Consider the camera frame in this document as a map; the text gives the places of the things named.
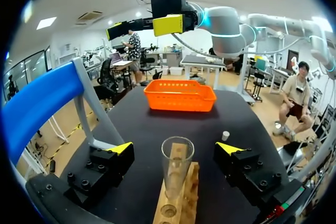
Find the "small white cup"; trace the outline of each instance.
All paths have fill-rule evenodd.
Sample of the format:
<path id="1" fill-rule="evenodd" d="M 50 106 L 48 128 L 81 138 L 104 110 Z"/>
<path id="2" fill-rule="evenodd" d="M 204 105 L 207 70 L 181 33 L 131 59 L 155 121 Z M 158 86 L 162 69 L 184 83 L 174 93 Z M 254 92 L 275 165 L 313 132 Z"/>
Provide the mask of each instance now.
<path id="1" fill-rule="evenodd" d="M 226 141 L 229 136 L 230 136 L 230 133 L 228 131 L 223 131 L 222 140 Z"/>

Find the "sneaker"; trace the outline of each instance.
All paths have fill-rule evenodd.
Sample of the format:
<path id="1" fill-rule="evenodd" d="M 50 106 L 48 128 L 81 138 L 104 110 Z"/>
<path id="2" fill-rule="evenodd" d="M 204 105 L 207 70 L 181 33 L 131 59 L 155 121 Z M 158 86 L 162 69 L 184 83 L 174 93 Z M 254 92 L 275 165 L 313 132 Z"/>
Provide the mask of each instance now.
<path id="1" fill-rule="evenodd" d="M 291 142 L 294 142 L 295 141 L 295 132 L 290 131 L 290 132 L 286 133 L 285 138 L 287 138 Z"/>
<path id="2" fill-rule="evenodd" d="M 283 126 L 281 126 L 280 128 L 275 128 L 274 130 L 273 130 L 273 135 L 274 136 L 279 136 L 279 135 L 281 135 L 281 134 L 283 134 L 285 132 L 285 127 L 283 127 Z"/>

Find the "man in white shirt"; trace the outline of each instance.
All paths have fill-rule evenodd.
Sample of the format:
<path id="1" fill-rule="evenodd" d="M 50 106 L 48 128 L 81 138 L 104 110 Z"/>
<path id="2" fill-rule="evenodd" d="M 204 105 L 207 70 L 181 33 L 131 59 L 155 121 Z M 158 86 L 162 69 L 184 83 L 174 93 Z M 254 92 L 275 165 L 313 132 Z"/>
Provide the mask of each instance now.
<path id="1" fill-rule="evenodd" d="M 306 80 L 308 73 L 309 65 L 304 61 L 300 62 L 299 74 L 289 77 L 283 86 L 281 92 L 283 104 L 279 111 L 281 128 L 275 129 L 273 131 L 274 135 L 280 135 L 285 132 L 285 123 L 290 115 L 296 116 L 302 122 L 295 130 L 285 135 L 290 141 L 295 140 L 296 134 L 311 127 L 312 119 L 308 115 L 310 89 Z"/>

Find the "black tabletop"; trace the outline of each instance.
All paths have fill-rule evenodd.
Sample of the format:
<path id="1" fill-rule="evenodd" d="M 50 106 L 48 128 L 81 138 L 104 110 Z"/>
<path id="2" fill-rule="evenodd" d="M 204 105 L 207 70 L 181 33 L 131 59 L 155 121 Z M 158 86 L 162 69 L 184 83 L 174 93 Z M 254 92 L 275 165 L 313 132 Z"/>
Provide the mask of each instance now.
<path id="1" fill-rule="evenodd" d="M 151 224 L 163 181 L 161 144 L 170 136 L 183 136 L 195 146 L 199 162 L 196 223 L 252 223 L 258 208 L 252 207 L 237 188 L 231 188 L 213 161 L 215 142 L 229 131 L 227 144 L 261 152 L 265 166 L 286 170 L 270 136 L 248 104 L 236 93 L 215 91 L 217 101 L 208 113 L 153 111 L 141 87 L 129 92 L 108 114 L 125 142 L 134 143 L 135 161 L 119 188 L 111 188 L 90 212 L 115 224 Z M 93 134 L 110 143 L 102 125 Z M 77 149 L 61 178 L 76 172 L 88 158 L 86 141 Z"/>
<path id="2" fill-rule="evenodd" d="M 207 64 L 207 65 L 219 65 L 225 66 L 220 59 L 214 59 L 215 61 L 208 62 L 205 57 L 195 56 L 195 55 L 186 55 L 184 59 L 181 61 L 183 63 L 190 63 L 190 64 Z"/>

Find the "blue padded bar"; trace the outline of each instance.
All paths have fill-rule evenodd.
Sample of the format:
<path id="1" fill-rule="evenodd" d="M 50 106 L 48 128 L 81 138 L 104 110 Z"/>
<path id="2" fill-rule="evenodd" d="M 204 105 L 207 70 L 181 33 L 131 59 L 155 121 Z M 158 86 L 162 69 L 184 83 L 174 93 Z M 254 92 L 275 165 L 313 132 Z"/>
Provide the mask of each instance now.
<path id="1" fill-rule="evenodd" d="M 83 92 L 75 65 L 70 62 L 29 83 L 3 107 L 3 132 L 13 164 L 38 129 Z"/>

